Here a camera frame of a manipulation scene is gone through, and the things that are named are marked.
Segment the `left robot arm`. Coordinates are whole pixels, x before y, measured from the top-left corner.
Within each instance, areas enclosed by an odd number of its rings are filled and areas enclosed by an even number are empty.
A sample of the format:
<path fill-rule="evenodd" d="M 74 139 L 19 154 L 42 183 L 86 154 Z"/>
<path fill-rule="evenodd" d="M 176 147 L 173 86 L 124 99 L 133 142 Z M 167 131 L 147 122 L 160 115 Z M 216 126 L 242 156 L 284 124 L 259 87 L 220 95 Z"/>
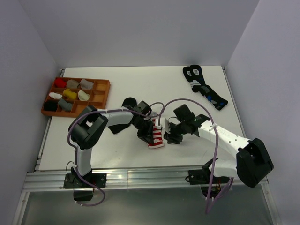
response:
<path fill-rule="evenodd" d="M 144 101 L 137 106 L 123 106 L 119 109 L 98 110 L 87 106 L 68 129 L 67 142 L 75 149 L 75 183 L 86 187 L 91 183 L 91 152 L 98 143 L 105 128 L 132 124 L 137 137 L 153 144 L 153 122 L 151 107 Z"/>

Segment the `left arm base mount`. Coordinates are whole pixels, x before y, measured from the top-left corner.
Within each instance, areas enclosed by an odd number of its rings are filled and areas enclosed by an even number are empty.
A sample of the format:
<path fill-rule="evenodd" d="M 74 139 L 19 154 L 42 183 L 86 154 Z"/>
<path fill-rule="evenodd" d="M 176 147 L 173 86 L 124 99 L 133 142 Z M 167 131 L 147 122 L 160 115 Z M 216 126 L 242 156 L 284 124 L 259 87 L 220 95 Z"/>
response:
<path fill-rule="evenodd" d="M 88 173 L 82 177 L 87 182 L 99 188 L 104 188 L 106 185 L 106 173 Z M 78 202 L 88 202 L 94 196 L 95 188 L 83 182 L 75 171 L 66 174 L 64 189 L 73 189 L 73 198 Z"/>

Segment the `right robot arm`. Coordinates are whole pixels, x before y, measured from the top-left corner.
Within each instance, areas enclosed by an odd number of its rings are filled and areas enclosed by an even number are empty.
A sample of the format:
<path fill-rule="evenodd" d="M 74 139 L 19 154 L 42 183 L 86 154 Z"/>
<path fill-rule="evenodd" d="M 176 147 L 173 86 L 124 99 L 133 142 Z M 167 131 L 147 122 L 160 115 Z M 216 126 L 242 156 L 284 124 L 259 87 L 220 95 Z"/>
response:
<path fill-rule="evenodd" d="M 180 144 L 186 134 L 196 135 L 224 149 L 233 160 L 213 157 L 201 170 L 189 174 L 190 184 L 228 182 L 239 178 L 246 186 L 254 188 L 273 169 L 274 164 L 262 140 L 236 135 L 213 123 L 203 114 L 195 115 L 187 105 L 174 110 L 178 124 L 165 120 L 164 138 L 168 144 Z"/>

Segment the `red white striped sock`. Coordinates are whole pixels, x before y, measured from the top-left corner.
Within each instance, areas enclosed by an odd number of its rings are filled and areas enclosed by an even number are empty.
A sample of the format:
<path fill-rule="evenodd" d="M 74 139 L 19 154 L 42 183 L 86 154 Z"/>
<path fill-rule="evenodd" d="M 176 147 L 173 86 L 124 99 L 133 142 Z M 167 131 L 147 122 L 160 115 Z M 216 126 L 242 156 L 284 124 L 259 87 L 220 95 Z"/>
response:
<path fill-rule="evenodd" d="M 152 119 L 153 127 L 152 127 L 152 137 L 153 144 L 148 144 L 149 149 L 158 149 L 165 146 L 162 131 L 155 126 L 155 119 Z"/>

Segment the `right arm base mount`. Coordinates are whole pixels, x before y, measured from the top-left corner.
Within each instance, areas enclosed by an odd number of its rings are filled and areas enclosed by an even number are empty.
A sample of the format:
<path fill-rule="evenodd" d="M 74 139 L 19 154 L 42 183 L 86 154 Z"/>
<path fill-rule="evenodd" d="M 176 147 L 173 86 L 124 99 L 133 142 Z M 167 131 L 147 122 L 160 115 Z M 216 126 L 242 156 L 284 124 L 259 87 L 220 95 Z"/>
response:
<path fill-rule="evenodd" d="M 199 169 L 189 170 L 188 176 L 185 181 L 190 185 L 208 185 L 210 183 L 210 170 Z M 228 177 L 215 177 L 212 179 L 212 188 L 210 192 L 210 198 L 215 198 L 221 191 L 221 185 L 226 184 L 229 181 Z"/>

